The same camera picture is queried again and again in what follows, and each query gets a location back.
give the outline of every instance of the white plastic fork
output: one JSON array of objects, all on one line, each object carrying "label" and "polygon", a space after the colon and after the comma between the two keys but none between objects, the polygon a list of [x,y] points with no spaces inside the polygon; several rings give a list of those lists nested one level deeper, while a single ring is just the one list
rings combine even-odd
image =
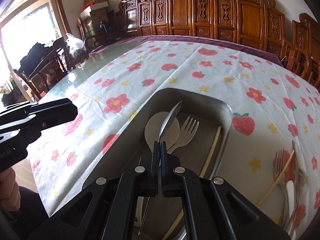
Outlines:
[{"label": "white plastic fork", "polygon": [[193,118],[191,118],[190,122],[189,122],[189,119],[190,119],[190,116],[188,116],[188,118],[182,125],[177,141],[169,150],[167,150],[167,153],[171,154],[178,147],[186,146],[195,136],[199,126],[199,122],[197,122],[197,120],[194,120],[194,122],[192,123]]}]

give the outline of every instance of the strawberry print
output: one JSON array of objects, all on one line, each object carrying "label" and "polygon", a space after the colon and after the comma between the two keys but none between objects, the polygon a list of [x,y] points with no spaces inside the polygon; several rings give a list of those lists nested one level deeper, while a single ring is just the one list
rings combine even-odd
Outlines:
[{"label": "strawberry print", "polygon": [[198,53],[204,56],[214,56],[218,54],[214,49],[198,49]]},{"label": "strawberry print", "polygon": [[154,79],[145,79],[144,81],[142,81],[142,86],[143,87],[148,87],[150,85],[152,85],[155,82]]},{"label": "strawberry print", "polygon": [[306,206],[301,204],[297,207],[296,216],[293,222],[293,228],[297,228],[300,225],[301,220],[306,216]]},{"label": "strawberry print", "polygon": [[119,137],[119,134],[109,134],[106,137],[102,146],[102,154],[105,154],[109,150],[111,145],[116,141],[118,137]]},{"label": "strawberry print", "polygon": [[271,82],[275,85],[279,85],[279,82],[277,80],[275,80],[274,78],[270,78]]},{"label": "strawberry print", "polygon": [[56,162],[58,157],[59,157],[59,152],[58,152],[58,150],[54,150],[54,151],[52,152],[51,160],[54,161],[54,162]]},{"label": "strawberry print", "polygon": [[127,104],[129,104],[130,100],[129,98],[127,98],[126,94],[121,94],[119,96],[117,96],[116,98],[109,98],[106,101],[106,107],[103,110],[103,112],[109,113],[109,112],[113,112],[114,114],[119,113],[122,110],[123,106],[126,106]]},{"label": "strawberry print", "polygon": [[316,170],[318,169],[318,165],[317,165],[317,159],[313,156],[313,158],[311,159],[311,163],[312,163],[312,169]]},{"label": "strawberry print", "polygon": [[285,78],[291,83],[291,85],[293,85],[296,88],[299,88],[300,85],[299,83],[292,77],[289,77],[288,75],[285,75]]},{"label": "strawberry print", "polygon": [[305,98],[301,98],[301,102],[303,103],[303,104],[305,104],[305,106],[309,106],[309,104],[308,104],[308,102],[307,102],[307,100],[305,99]]},{"label": "strawberry print", "polygon": [[201,61],[199,62],[199,65],[202,65],[204,67],[212,67],[212,64],[210,61]]},{"label": "strawberry print", "polygon": [[73,95],[70,97],[70,100],[71,100],[71,101],[74,101],[74,100],[76,100],[76,99],[78,98],[78,96],[79,96],[79,93],[73,94]]},{"label": "strawberry print", "polygon": [[311,124],[313,124],[313,119],[312,119],[312,117],[310,116],[310,114],[308,114],[307,117],[308,117],[309,122],[310,122]]},{"label": "strawberry print", "polygon": [[102,78],[99,78],[99,79],[97,79],[97,80],[94,82],[94,84],[95,84],[95,85],[96,85],[96,84],[99,84],[101,81],[102,81]]},{"label": "strawberry print", "polygon": [[295,104],[289,99],[289,98],[283,98],[283,101],[286,105],[287,108],[291,109],[292,111],[294,111],[295,109],[297,109],[297,107],[295,106]]},{"label": "strawberry print", "polygon": [[127,67],[127,70],[129,70],[129,72],[132,72],[134,70],[140,69],[140,67],[140,63],[133,63],[130,67]]},{"label": "strawberry print", "polygon": [[192,73],[192,76],[195,77],[195,78],[203,78],[205,75],[202,74],[202,72],[196,71],[196,72]]},{"label": "strawberry print", "polygon": [[159,50],[161,50],[161,49],[160,48],[153,48],[153,49],[150,50],[150,52],[157,52]]},{"label": "strawberry print", "polygon": [[318,210],[320,207],[320,189],[319,191],[316,193],[316,201],[315,204],[313,205],[313,208]]},{"label": "strawberry print", "polygon": [[78,156],[75,154],[75,151],[69,153],[69,156],[67,158],[67,166],[71,167],[73,164],[75,164],[77,157]]},{"label": "strawberry print", "polygon": [[254,120],[251,117],[249,117],[248,113],[245,113],[243,115],[233,113],[233,115],[234,116],[232,118],[232,124],[238,132],[246,136],[249,136],[253,133],[255,123]]},{"label": "strawberry print", "polygon": [[254,99],[254,101],[256,101],[258,104],[262,104],[263,101],[266,101],[266,98],[262,95],[262,92],[254,88],[249,88],[247,96]]},{"label": "strawberry print", "polygon": [[106,81],[104,81],[102,84],[101,84],[101,87],[103,88],[106,88],[108,86],[110,86],[112,83],[115,82],[115,79],[112,78],[112,79],[107,79]]},{"label": "strawberry print", "polygon": [[239,61],[239,63],[240,63],[240,65],[241,65],[242,67],[244,67],[244,68],[248,68],[248,69],[250,69],[250,70],[253,68],[253,66],[250,65],[248,62]]},{"label": "strawberry print", "polygon": [[176,65],[174,63],[167,63],[167,64],[162,65],[162,67],[161,67],[161,69],[165,70],[165,71],[168,71],[171,69],[177,69],[177,68],[178,68],[178,65]]},{"label": "strawberry print", "polygon": [[298,129],[294,124],[289,124],[288,125],[288,130],[291,132],[293,137],[297,137],[298,136]]},{"label": "strawberry print", "polygon": [[231,61],[227,61],[227,60],[222,61],[222,63],[224,63],[226,65],[232,65],[232,62]]},{"label": "strawberry print", "polygon": [[78,128],[82,120],[83,120],[82,114],[78,113],[78,115],[73,121],[67,122],[65,128],[63,129],[63,135],[67,136],[73,133]]}]

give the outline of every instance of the metal spoon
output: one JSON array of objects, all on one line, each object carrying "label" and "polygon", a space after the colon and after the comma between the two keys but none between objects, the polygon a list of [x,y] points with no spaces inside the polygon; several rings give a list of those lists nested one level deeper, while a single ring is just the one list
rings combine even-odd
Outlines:
[{"label": "metal spoon", "polygon": [[[178,112],[180,111],[181,106],[182,106],[182,101],[180,101],[179,103],[177,103],[177,104],[170,110],[170,112],[168,113],[167,117],[164,119],[164,121],[163,121],[163,123],[162,123],[162,126],[161,126],[161,129],[160,129],[160,132],[159,132],[159,143],[160,143],[161,138],[165,135],[165,133],[167,132],[167,130],[168,130],[168,129],[170,128],[170,126],[172,125],[172,122],[173,122],[173,120],[176,118]],[[150,203],[150,197],[148,198],[146,210],[144,211],[144,214],[143,214],[143,218],[142,218],[142,221],[141,221],[141,226],[140,226],[140,228],[139,228],[139,233],[138,233],[137,240],[139,239],[139,236],[140,236],[140,233],[141,233],[141,230],[142,230],[142,227],[143,227],[144,220],[146,219],[146,215],[147,215],[149,203]]]}]

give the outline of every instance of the dining table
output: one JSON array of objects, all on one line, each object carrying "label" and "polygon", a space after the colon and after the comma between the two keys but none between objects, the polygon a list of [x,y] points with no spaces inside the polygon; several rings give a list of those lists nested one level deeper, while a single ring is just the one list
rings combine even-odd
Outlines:
[{"label": "dining table", "polygon": [[[252,203],[275,181],[276,153],[284,150],[288,160],[294,141],[297,162],[285,171],[284,182],[296,180],[292,170],[298,164],[304,185],[293,227],[297,238],[304,232],[320,207],[320,95],[276,55],[199,37],[150,36],[120,41],[90,56],[39,102],[68,97],[78,108],[76,119],[44,130],[27,148],[49,216],[81,191],[152,95],[176,88],[229,105],[232,126],[217,175]],[[276,187],[259,208],[277,223],[283,206],[284,195]]]}]

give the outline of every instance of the person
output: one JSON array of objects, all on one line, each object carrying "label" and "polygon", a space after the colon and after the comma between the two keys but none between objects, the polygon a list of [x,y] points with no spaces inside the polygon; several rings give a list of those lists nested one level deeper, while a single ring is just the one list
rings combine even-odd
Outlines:
[{"label": "person", "polygon": [[13,168],[0,173],[0,212],[21,240],[41,225],[48,214],[38,193],[18,185]]}]

